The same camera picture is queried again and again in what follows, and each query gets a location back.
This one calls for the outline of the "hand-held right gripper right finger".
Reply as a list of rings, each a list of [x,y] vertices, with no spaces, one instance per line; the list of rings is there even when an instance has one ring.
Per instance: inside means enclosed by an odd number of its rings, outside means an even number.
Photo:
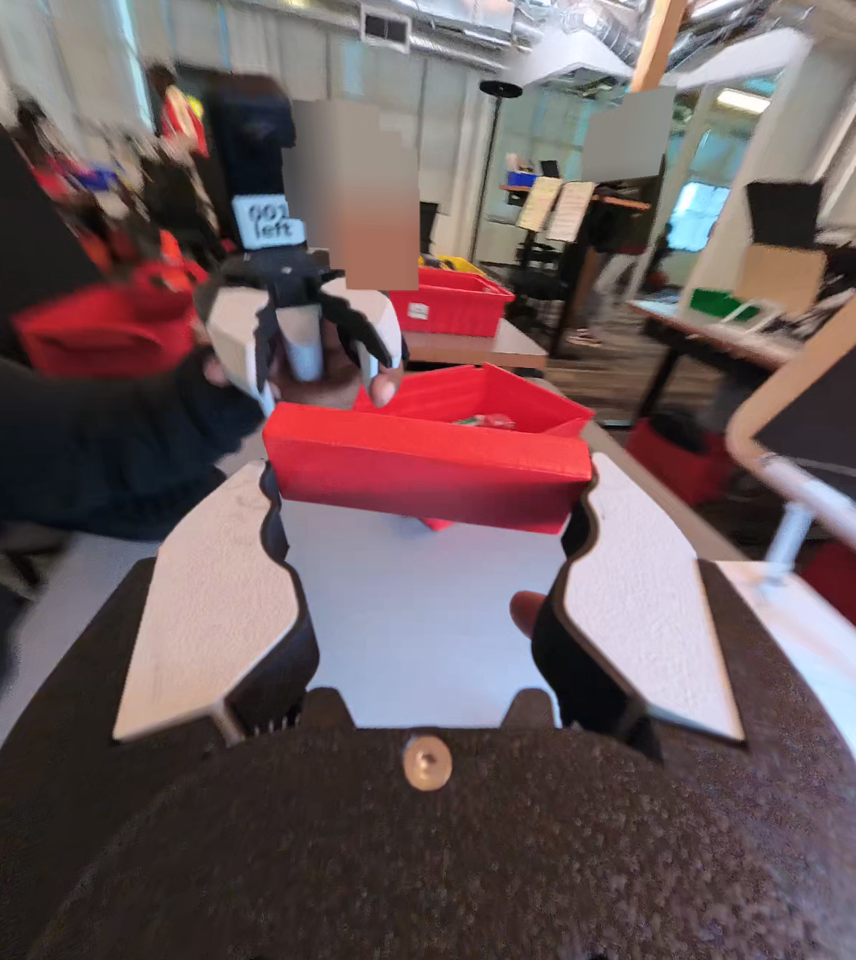
[[[735,746],[744,724],[699,556],[605,453],[562,534],[531,654],[561,724],[660,755],[656,726]]]

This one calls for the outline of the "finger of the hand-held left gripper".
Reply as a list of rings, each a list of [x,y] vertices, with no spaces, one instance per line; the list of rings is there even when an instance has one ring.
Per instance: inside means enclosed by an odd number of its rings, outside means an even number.
[[[396,309],[386,294],[350,289],[344,277],[333,277],[319,286],[318,303],[361,375],[378,376],[407,360]]]
[[[270,294],[254,287],[221,287],[214,295],[206,332],[229,383],[251,399],[272,399],[269,372],[274,362],[274,332],[259,334]]]

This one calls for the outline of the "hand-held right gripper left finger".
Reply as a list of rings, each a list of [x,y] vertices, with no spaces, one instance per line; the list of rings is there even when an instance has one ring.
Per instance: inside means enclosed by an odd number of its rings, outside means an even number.
[[[113,727],[120,743],[210,721],[226,743],[296,726],[320,650],[266,460],[157,549]]]

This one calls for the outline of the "red storage bin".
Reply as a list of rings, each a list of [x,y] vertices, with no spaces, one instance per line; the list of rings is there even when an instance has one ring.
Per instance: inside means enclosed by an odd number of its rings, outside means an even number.
[[[351,413],[372,422],[361,432],[367,444],[392,441],[398,466],[388,478],[411,489],[407,500],[444,506],[420,519],[433,532],[470,524],[560,534],[593,481],[582,433],[594,413],[491,364],[411,374],[380,409],[361,391]],[[516,428],[452,424],[476,414],[506,415]]]
[[[493,339],[515,294],[482,274],[420,267],[417,289],[387,297],[402,331]]]

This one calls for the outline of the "red plastic block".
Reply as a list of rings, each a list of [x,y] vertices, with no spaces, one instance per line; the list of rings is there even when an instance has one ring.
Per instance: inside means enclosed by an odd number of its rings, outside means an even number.
[[[282,403],[263,444],[291,501],[555,534],[594,482],[576,437]]]

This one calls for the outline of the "person's left forearm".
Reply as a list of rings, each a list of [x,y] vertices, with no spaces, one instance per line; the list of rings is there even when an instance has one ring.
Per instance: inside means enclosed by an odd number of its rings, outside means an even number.
[[[225,481],[259,405],[213,350],[133,380],[49,378],[0,357],[0,527],[161,541]]]

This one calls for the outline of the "person's left hand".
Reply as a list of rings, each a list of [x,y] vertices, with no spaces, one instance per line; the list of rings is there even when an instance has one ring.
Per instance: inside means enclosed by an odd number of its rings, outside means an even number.
[[[324,373],[319,380],[302,382],[293,376],[287,354],[279,348],[270,368],[271,393],[278,402],[350,410],[363,387],[362,371],[353,361],[352,342],[342,343],[338,327],[324,319],[320,324]]]

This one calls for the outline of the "grey side table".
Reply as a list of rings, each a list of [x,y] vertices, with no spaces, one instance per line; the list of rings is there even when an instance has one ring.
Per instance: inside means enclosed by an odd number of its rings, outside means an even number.
[[[412,363],[441,366],[480,366],[490,364],[505,370],[546,371],[547,351],[521,332],[506,318],[498,324],[491,338],[468,335],[404,333]]]

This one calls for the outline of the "red floor basket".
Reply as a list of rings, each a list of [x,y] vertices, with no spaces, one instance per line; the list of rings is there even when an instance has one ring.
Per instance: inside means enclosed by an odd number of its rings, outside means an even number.
[[[639,418],[626,452],[690,507],[723,499],[735,470],[722,435],[700,426],[685,410]]]

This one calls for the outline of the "red plastic tote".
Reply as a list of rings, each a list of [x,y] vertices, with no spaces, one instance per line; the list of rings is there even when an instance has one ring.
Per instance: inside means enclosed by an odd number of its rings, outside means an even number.
[[[149,261],[125,281],[40,303],[12,323],[30,365],[48,377],[162,374],[194,350],[194,294],[207,281],[207,271],[191,260]]]

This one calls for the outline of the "paper sheet board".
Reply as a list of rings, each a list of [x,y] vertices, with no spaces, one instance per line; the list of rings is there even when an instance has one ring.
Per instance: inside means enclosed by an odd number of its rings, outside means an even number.
[[[569,181],[561,186],[545,230],[547,241],[562,244],[576,241],[592,202],[594,189],[595,183],[591,181]]]
[[[528,233],[542,232],[563,185],[564,181],[558,177],[538,176],[528,189],[518,214],[518,228]]]

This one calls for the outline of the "black floor lamp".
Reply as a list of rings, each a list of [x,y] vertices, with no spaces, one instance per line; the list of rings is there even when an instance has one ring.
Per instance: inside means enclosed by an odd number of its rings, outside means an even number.
[[[479,83],[480,92],[488,97],[492,102],[492,116],[489,122],[487,137],[485,141],[482,175],[475,206],[474,219],[472,223],[471,238],[469,244],[470,261],[474,261],[477,255],[481,226],[486,208],[486,198],[490,174],[493,163],[494,147],[497,140],[498,126],[502,112],[502,106],[505,100],[514,100],[522,96],[522,87],[509,82],[503,78],[486,78]]]

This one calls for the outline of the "black board book stand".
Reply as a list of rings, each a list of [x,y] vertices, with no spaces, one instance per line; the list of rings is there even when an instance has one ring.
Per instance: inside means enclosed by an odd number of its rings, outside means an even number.
[[[793,571],[813,522],[856,555],[856,294],[737,409],[725,445],[784,501],[766,586]]]
[[[828,268],[816,244],[823,182],[754,181],[746,186],[751,241],[733,294],[787,317],[814,306]]]

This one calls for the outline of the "green storage bin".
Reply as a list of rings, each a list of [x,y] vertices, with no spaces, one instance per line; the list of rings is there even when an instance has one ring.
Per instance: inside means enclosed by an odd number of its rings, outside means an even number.
[[[717,322],[746,323],[758,316],[759,306],[746,301],[731,292],[696,288],[691,294],[688,306]]]

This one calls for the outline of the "silver ventilation duct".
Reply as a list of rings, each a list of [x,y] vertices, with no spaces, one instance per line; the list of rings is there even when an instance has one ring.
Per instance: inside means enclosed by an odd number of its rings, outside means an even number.
[[[387,1],[367,2],[433,29],[476,42],[530,49],[549,30],[590,35],[623,64],[635,66],[652,2],[645,1]]]

